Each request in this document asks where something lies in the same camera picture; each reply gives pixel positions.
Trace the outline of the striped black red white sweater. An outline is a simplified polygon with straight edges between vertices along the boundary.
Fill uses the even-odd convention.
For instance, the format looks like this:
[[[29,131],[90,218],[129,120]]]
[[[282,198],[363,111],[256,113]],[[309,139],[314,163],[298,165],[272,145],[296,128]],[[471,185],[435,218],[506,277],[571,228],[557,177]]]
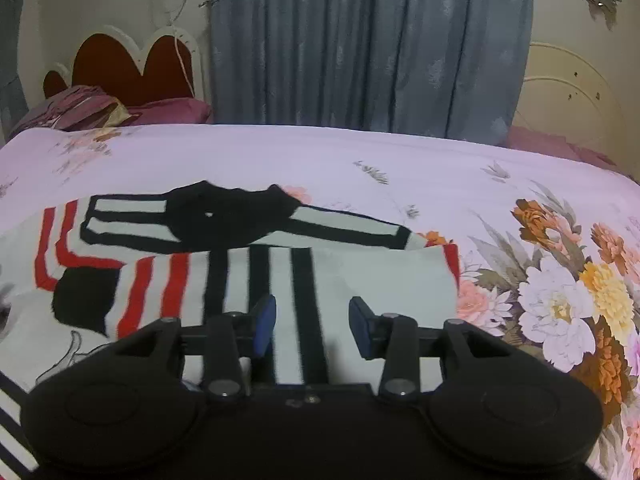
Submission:
[[[459,288],[456,245],[274,185],[202,181],[49,207],[1,237],[2,477],[37,465],[20,425],[29,390],[159,318],[201,325],[272,295],[276,326],[253,384],[375,384],[381,369],[360,359],[349,300],[437,326]]]

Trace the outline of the pink floral bed sheet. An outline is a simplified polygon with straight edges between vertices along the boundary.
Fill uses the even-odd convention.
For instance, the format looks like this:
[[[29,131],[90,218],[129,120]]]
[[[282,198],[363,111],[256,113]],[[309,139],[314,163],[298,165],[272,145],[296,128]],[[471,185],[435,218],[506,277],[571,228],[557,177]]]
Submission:
[[[423,268],[376,262],[341,292],[378,304],[408,286],[432,321],[457,313],[586,384],[604,427],[589,463],[607,479],[639,474],[639,187],[584,162],[464,141],[331,128],[159,125],[83,132],[30,129],[1,151],[1,381],[29,388],[65,350],[98,342],[55,322],[44,282],[86,257],[126,266],[110,336],[154,320],[149,301],[191,301],[205,263],[171,284],[170,255],[90,243],[128,234],[174,242],[168,196],[205,182],[237,196],[274,188],[269,207],[407,248],[458,248],[456,304]]]

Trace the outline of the maroon pillow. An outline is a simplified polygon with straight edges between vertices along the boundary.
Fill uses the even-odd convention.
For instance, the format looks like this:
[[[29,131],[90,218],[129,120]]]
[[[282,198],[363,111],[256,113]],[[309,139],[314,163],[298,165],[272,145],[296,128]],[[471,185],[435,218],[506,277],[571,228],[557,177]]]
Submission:
[[[10,137],[31,128],[84,131],[119,126],[207,124],[212,108],[193,98],[175,98],[126,106],[99,87],[73,86],[32,108]]]

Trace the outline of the cream round headboard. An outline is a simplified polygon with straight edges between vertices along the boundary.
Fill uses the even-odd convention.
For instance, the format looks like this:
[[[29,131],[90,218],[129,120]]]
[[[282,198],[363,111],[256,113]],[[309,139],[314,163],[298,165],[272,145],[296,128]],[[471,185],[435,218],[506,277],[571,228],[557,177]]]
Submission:
[[[625,122],[613,90],[582,56],[554,44],[529,46],[513,125],[564,136],[624,163]]]

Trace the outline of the blue grey curtain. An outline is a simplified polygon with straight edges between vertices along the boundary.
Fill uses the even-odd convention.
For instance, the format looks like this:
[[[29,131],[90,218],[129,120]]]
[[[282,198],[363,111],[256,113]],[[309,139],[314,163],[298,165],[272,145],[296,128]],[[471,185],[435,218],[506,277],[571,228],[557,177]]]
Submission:
[[[500,145],[534,0],[213,0],[218,122]]]

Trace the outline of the red heart-shaped headboard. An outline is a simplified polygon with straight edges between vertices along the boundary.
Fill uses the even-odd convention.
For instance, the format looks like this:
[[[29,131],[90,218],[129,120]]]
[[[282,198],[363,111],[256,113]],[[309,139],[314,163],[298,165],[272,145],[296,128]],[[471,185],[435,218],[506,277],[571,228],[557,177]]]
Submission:
[[[98,87],[126,107],[190,98],[203,101],[200,48],[186,30],[166,26],[140,47],[107,25],[81,41],[72,62],[56,62],[42,80],[47,98],[73,86]]]

